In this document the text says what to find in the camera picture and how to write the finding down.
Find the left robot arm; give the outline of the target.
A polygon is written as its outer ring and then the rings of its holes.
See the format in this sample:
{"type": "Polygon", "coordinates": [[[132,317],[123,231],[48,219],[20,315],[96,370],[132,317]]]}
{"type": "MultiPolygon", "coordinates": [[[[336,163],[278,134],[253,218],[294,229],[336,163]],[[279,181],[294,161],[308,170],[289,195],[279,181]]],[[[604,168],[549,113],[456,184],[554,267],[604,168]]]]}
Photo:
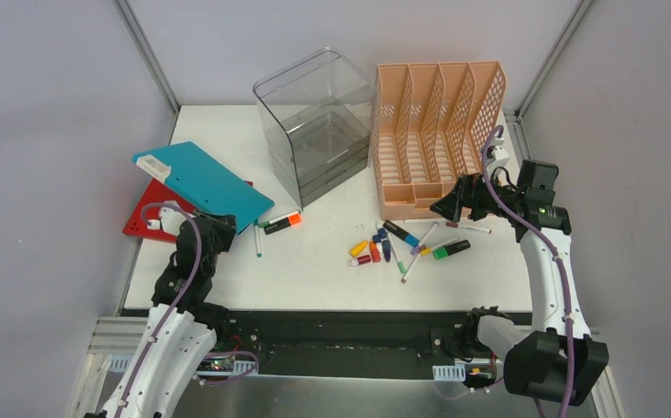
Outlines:
{"type": "Polygon", "coordinates": [[[225,350],[227,311],[206,302],[218,256],[237,235],[235,216],[185,219],[158,277],[142,340],[97,417],[170,417],[203,358],[225,350]]]}

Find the red folder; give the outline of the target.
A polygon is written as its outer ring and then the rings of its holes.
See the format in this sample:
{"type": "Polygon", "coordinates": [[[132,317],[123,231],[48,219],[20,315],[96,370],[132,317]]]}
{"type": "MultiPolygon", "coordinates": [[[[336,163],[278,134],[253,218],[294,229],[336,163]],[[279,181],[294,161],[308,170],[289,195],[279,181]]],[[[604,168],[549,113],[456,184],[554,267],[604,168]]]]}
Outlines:
{"type": "Polygon", "coordinates": [[[151,231],[146,227],[148,219],[155,219],[161,207],[168,207],[182,213],[186,220],[203,215],[212,215],[200,212],[175,192],[168,189],[159,181],[153,179],[145,189],[135,209],[128,218],[123,233],[143,239],[151,239],[165,242],[176,241],[177,236],[172,236],[161,231],[151,231]]]}

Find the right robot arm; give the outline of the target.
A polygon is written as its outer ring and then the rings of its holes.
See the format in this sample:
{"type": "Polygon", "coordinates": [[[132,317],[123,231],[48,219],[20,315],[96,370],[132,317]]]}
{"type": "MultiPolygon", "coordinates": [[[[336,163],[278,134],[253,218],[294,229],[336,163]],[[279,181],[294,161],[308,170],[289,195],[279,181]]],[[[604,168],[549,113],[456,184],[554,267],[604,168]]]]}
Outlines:
{"type": "Polygon", "coordinates": [[[527,264],[531,331],[523,334],[497,307],[476,307],[454,338],[454,354],[472,359],[493,353],[504,364],[509,393],[578,407],[607,366],[609,352],[593,340],[575,294],[570,216],[554,205],[559,169],[526,159],[516,183],[507,185],[496,172],[461,175],[431,210],[451,221],[467,209],[470,220],[495,215],[509,222],[527,264]]]}

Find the teal blue folder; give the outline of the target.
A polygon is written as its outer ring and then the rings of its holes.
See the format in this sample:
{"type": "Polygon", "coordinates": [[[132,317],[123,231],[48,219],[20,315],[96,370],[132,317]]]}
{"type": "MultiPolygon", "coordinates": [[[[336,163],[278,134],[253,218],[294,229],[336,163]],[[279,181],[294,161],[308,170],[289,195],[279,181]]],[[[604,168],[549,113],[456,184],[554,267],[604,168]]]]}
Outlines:
{"type": "Polygon", "coordinates": [[[133,163],[200,212],[235,217],[237,233],[274,202],[191,141],[140,152],[133,163]]]}

